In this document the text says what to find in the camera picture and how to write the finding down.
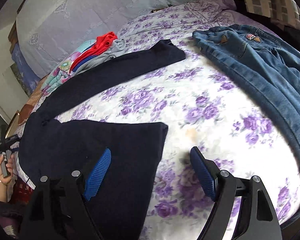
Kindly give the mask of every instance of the folded clothes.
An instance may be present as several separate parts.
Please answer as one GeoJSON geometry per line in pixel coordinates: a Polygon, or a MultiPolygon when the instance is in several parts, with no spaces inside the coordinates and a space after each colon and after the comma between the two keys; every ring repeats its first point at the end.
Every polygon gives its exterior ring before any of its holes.
{"type": "Polygon", "coordinates": [[[82,53],[72,64],[70,67],[70,72],[74,70],[74,68],[85,58],[100,55],[104,53],[107,49],[110,48],[112,42],[118,39],[117,35],[114,32],[108,32],[105,35],[98,36],[96,43],[90,48],[87,49],[84,53],[82,53]]]}
{"type": "Polygon", "coordinates": [[[79,57],[82,52],[90,48],[96,40],[89,40],[81,44],[68,58],[62,61],[48,76],[43,85],[41,91],[44,95],[53,92],[56,88],[66,82],[69,76],[69,69],[74,61],[79,57]]]}
{"type": "Polygon", "coordinates": [[[72,71],[71,76],[85,72],[86,70],[100,65],[112,58],[119,57],[125,53],[126,41],[124,39],[114,40],[112,45],[104,53],[97,55],[92,55],[81,61],[72,71]]]}

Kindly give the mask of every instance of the person's arm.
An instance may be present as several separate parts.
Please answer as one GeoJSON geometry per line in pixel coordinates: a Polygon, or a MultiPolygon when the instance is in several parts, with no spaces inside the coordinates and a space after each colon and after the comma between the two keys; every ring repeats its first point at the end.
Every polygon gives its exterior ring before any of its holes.
{"type": "Polygon", "coordinates": [[[0,201],[1,202],[7,202],[7,185],[12,179],[13,171],[12,171],[12,163],[13,163],[13,155],[11,155],[11,158],[8,160],[8,163],[6,164],[8,171],[10,172],[10,176],[3,178],[2,169],[1,169],[1,163],[3,162],[3,155],[0,155],[0,201]]]}

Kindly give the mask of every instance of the blue gripper pad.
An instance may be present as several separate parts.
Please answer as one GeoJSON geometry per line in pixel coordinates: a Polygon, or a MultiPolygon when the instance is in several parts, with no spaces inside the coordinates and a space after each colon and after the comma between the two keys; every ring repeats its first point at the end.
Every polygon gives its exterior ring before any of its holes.
{"type": "Polygon", "coordinates": [[[89,177],[86,179],[86,185],[84,189],[83,196],[84,198],[89,201],[92,197],[94,197],[99,187],[105,177],[105,174],[110,166],[111,163],[111,152],[107,148],[103,155],[100,157],[97,164],[94,166],[92,172],[90,173],[89,177]]]}
{"type": "Polygon", "coordinates": [[[190,162],[197,175],[201,187],[206,196],[212,201],[216,201],[216,180],[210,174],[206,166],[206,160],[197,147],[193,147],[190,151],[190,162]]]}

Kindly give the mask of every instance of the bed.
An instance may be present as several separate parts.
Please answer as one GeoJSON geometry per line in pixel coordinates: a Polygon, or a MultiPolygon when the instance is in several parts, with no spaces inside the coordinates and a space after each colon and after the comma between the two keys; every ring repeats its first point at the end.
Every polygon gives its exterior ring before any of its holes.
{"type": "MultiPolygon", "coordinates": [[[[236,177],[260,176],[280,224],[300,207],[300,173],[287,142],[261,109],[201,55],[191,38],[195,30],[234,23],[271,32],[237,13],[233,0],[198,0],[129,21],[118,32],[126,40],[127,53],[171,39],[186,52],[186,60],[112,87],[56,117],[60,122],[160,121],[169,126],[140,239],[196,239],[201,232],[213,202],[190,165],[193,146],[236,177]]],[[[23,128],[18,128],[19,136],[23,128]]],[[[35,187],[18,158],[16,170],[35,187]]],[[[236,198],[224,239],[231,239],[239,206],[236,198]]]]}

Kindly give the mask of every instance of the floral bedspread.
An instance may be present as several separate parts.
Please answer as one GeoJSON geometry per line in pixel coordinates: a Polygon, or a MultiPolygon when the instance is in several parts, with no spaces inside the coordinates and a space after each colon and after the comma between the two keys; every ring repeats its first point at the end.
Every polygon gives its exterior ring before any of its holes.
{"type": "MultiPolygon", "coordinates": [[[[199,0],[130,21],[118,35],[126,39],[128,52],[171,39],[187,58],[110,88],[56,117],[60,122],[89,119],[169,126],[140,239],[196,239],[201,232],[213,202],[191,167],[193,146],[236,177],[260,176],[280,223],[300,206],[298,164],[287,142],[260,108],[201,55],[191,38],[194,30],[233,23],[269,31],[234,10],[233,0],[199,0]]],[[[18,159],[17,172],[34,187],[18,159]]],[[[224,239],[233,234],[239,206],[236,198],[224,239]]]]}

